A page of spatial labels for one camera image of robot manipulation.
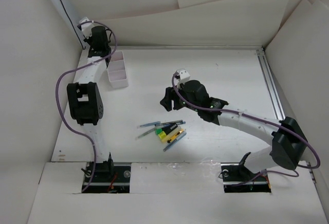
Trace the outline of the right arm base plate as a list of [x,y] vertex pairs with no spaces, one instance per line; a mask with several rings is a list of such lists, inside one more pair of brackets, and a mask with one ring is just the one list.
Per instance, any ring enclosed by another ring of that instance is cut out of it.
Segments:
[[271,193],[266,174],[254,174],[238,163],[222,163],[218,177],[225,193]]

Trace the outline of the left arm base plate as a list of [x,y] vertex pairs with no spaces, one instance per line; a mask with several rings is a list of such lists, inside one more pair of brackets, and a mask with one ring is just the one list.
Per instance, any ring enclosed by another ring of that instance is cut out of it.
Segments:
[[121,194],[130,192],[131,164],[107,162],[96,163],[94,176],[88,188],[83,190],[89,183],[94,163],[89,163],[82,168],[84,179],[82,193],[110,193]]

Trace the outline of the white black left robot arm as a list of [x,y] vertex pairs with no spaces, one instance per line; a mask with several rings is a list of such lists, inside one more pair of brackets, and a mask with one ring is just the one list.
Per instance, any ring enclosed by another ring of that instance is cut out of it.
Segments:
[[104,106],[98,88],[98,81],[108,67],[110,57],[98,61],[111,53],[108,30],[103,26],[90,29],[90,36],[86,41],[90,45],[87,62],[90,66],[83,69],[77,82],[67,85],[69,110],[72,119],[82,127],[89,139],[96,158],[90,163],[85,173],[109,181],[114,177],[114,165],[108,145],[106,145],[101,131],[100,121],[104,115]]

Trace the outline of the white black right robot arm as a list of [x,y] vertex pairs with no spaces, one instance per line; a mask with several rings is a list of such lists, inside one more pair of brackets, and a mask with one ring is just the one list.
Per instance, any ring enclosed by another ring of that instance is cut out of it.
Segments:
[[206,122],[239,130],[268,144],[257,152],[247,152],[239,162],[223,164],[222,176],[226,181],[251,181],[276,166],[294,171],[300,167],[300,161],[308,161],[311,156],[308,141],[295,119],[254,116],[225,100],[209,96],[198,80],[166,88],[160,104],[167,111],[186,107]]

